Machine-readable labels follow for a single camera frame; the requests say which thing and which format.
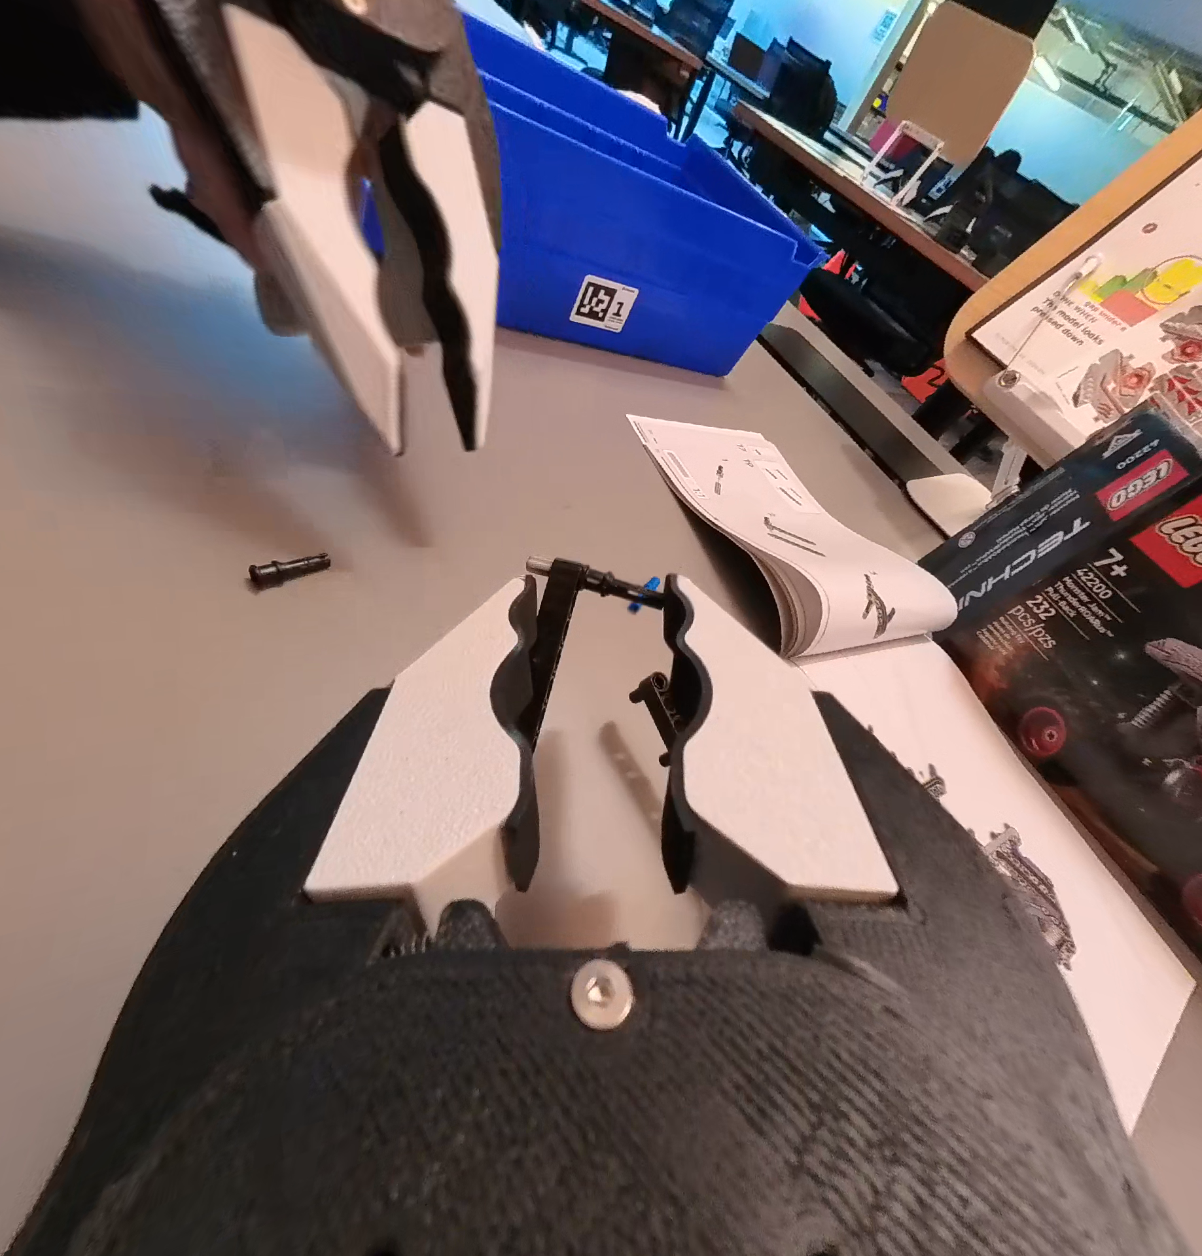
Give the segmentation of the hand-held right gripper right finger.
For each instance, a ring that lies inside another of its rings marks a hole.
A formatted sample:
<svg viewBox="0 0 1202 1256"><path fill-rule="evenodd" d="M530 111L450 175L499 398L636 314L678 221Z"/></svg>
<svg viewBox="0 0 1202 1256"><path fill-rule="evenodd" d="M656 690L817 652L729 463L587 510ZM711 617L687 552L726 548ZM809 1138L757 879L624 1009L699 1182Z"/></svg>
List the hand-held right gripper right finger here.
<svg viewBox="0 0 1202 1256"><path fill-rule="evenodd" d="M660 856L673 892L699 901L697 945L809 945L816 913L900 913L812 683L680 573L661 624L680 726Z"/></svg>

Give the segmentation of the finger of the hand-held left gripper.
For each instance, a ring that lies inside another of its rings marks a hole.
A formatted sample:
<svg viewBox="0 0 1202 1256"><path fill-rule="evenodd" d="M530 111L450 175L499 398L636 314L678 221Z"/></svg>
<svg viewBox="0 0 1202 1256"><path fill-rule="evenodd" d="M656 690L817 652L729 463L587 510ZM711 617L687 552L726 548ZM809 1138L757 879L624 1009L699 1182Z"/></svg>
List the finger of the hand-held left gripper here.
<svg viewBox="0 0 1202 1256"><path fill-rule="evenodd" d="M392 118L377 140L378 301L391 343L434 343L462 447L488 429L497 303L499 216L467 118L440 102Z"/></svg>
<svg viewBox="0 0 1202 1256"><path fill-rule="evenodd" d="M345 102L273 21L222 6L222 24L273 186L258 238L309 341L398 456L402 356L384 324L377 264L350 205L356 143Z"/></svg>

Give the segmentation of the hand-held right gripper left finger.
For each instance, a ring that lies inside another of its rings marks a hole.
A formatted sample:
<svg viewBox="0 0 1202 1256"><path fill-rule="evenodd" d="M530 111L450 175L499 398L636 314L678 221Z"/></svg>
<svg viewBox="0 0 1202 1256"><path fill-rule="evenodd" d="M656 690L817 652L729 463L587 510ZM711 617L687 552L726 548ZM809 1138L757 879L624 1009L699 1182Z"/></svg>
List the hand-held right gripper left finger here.
<svg viewBox="0 0 1202 1256"><path fill-rule="evenodd" d="M401 670L304 880L312 903L399 901L433 931L450 903L493 910L539 854L531 576L507 580Z"/></svg>

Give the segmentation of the black thin toy beam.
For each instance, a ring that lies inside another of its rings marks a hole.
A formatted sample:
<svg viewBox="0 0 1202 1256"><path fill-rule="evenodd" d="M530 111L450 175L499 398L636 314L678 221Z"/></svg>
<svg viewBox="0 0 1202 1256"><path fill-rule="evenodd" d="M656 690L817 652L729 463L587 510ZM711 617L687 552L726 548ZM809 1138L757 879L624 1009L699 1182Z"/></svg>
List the black thin toy beam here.
<svg viewBox="0 0 1202 1256"><path fill-rule="evenodd" d="M586 566L573 559L528 556L527 573L544 579L537 606L537 636L530 652L531 698L520 721L520 729L534 749L576 600L586 582Z"/></svg>

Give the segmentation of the black short connector pin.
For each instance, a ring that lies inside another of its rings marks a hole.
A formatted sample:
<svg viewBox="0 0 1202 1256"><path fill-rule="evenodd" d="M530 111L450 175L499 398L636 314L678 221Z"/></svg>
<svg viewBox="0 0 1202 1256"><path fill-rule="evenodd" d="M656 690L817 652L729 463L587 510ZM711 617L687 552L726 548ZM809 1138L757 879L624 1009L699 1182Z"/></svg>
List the black short connector pin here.
<svg viewBox="0 0 1202 1256"><path fill-rule="evenodd" d="M280 589L301 578L328 572L332 559L326 552L293 559L269 559L260 564L249 564L246 568L246 585L256 592Z"/></svg>

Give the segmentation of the black long axle pin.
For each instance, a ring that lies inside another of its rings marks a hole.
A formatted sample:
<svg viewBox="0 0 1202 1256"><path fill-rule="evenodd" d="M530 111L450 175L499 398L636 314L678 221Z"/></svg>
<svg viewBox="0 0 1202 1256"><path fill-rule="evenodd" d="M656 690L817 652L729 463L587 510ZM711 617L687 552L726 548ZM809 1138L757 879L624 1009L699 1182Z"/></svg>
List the black long axle pin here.
<svg viewBox="0 0 1202 1256"><path fill-rule="evenodd" d="M546 579L562 579L570 589L587 590L601 597L624 600L639 597L639 587L576 559L548 559L531 555L525 559L525 571Z"/></svg>

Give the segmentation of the blue storage bin with tag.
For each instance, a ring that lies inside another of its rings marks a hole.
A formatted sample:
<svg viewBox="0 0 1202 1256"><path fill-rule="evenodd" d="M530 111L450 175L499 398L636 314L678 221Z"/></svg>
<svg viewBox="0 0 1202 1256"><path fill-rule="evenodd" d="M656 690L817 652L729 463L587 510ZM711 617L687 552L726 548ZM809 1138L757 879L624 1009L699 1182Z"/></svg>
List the blue storage bin with tag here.
<svg viewBox="0 0 1202 1256"><path fill-rule="evenodd" d="M482 76L500 172L496 322L729 374L824 250L697 137L565 77L582 108Z"/></svg>

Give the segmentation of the open instruction booklet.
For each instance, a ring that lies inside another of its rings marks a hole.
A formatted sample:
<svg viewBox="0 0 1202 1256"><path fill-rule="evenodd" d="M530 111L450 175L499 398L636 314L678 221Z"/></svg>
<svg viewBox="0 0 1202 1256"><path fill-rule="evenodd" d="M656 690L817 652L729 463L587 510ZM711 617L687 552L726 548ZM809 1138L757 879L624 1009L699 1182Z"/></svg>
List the open instruction booklet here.
<svg viewBox="0 0 1202 1256"><path fill-rule="evenodd" d="M1019 764L932 631L953 600L835 520L762 435L626 418L659 474L771 587L776 653L840 699L1036 911L1131 1133L1193 991L1053 793Z"/></svg>

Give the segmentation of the wooden background table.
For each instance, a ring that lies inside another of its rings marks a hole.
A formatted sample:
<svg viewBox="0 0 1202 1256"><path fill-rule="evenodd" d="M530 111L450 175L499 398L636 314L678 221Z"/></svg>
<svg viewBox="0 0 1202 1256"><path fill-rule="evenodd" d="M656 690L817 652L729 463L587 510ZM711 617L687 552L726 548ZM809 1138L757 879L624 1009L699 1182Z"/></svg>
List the wooden background table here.
<svg viewBox="0 0 1202 1256"><path fill-rule="evenodd" d="M861 168L845 164L812 137L786 128L747 102L737 104L734 115L739 123L796 163L816 185L842 198L863 219L901 240L969 292L977 292L988 283L988 276L976 271L969 259L935 241L920 220L876 195L863 182Z"/></svg>
<svg viewBox="0 0 1202 1256"><path fill-rule="evenodd" d="M755 78L750 78L712 53L690 50L668 35L659 32L652 20L642 20L633 8L624 8L608 1L576 1L575 7L583 8L596 17L618 39L619 70L631 63L639 67L642 78L654 81L670 93L671 105L685 98L687 90L702 74L720 76L734 84L746 85L755 91L758 100L765 100L768 88Z"/></svg>

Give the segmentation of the white board stand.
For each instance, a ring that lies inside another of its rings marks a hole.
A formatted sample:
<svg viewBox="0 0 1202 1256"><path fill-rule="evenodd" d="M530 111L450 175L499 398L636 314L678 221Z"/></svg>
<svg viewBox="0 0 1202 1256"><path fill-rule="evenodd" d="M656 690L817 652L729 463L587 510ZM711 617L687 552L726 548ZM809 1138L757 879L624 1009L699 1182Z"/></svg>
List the white board stand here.
<svg viewBox="0 0 1202 1256"><path fill-rule="evenodd" d="M924 472L903 485L911 505L922 513L945 537L969 528L987 510L1019 493L1023 478L1035 478L1046 464L1032 456L1011 437L1005 437L997 474L987 488L920 426L913 426L911 447L927 464Z"/></svg>

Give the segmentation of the black toy set box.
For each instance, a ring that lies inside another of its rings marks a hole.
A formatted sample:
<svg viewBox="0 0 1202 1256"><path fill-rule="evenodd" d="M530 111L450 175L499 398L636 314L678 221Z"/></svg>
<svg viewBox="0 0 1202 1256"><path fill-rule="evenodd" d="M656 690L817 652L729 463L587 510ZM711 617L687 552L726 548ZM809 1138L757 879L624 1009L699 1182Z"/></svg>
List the black toy set box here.
<svg viewBox="0 0 1202 1256"><path fill-rule="evenodd" d="M1134 409L920 565L938 643L1202 963L1202 416Z"/></svg>

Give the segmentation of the pink white sign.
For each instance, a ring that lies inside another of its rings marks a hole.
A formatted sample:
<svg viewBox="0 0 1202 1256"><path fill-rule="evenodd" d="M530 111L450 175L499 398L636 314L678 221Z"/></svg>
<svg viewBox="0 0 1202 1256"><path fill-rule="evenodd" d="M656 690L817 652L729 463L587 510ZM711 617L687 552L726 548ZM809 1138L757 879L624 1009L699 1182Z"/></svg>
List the pink white sign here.
<svg viewBox="0 0 1202 1256"><path fill-rule="evenodd" d="M932 130L901 119L884 122L879 128L877 147L859 175L859 182L872 189L887 186L884 192L896 206L904 206L920 195L920 185L941 163L945 142Z"/></svg>

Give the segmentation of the tan panel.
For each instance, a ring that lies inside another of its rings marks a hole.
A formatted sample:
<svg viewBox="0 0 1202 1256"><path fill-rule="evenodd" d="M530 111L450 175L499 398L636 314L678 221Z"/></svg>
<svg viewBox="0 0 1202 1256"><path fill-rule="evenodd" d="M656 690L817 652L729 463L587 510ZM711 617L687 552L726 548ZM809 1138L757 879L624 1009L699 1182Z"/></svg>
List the tan panel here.
<svg viewBox="0 0 1202 1256"><path fill-rule="evenodd" d="M889 91L886 123L913 123L964 167L985 147L1025 80L1051 3L938 3Z"/></svg>

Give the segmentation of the wooden board with instruction poster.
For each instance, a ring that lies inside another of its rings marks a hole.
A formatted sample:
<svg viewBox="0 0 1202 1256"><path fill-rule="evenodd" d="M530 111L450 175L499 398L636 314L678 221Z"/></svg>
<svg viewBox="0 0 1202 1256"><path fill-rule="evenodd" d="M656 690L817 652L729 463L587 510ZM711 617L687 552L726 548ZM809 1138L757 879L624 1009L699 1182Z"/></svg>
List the wooden board with instruction poster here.
<svg viewBox="0 0 1202 1256"><path fill-rule="evenodd" d="M969 297L943 359L1043 467L1145 402L1202 449L1202 111Z"/></svg>

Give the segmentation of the black desk divider rail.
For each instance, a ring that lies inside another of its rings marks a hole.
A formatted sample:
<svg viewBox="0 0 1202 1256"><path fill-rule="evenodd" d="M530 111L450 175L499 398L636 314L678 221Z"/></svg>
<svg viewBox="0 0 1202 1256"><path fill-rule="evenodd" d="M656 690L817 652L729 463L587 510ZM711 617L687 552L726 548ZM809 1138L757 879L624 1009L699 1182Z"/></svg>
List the black desk divider rail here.
<svg viewBox="0 0 1202 1256"><path fill-rule="evenodd" d="M925 433L879 383L799 311L791 324L767 322L755 338L767 353L866 453L889 479L963 474L964 468Z"/></svg>

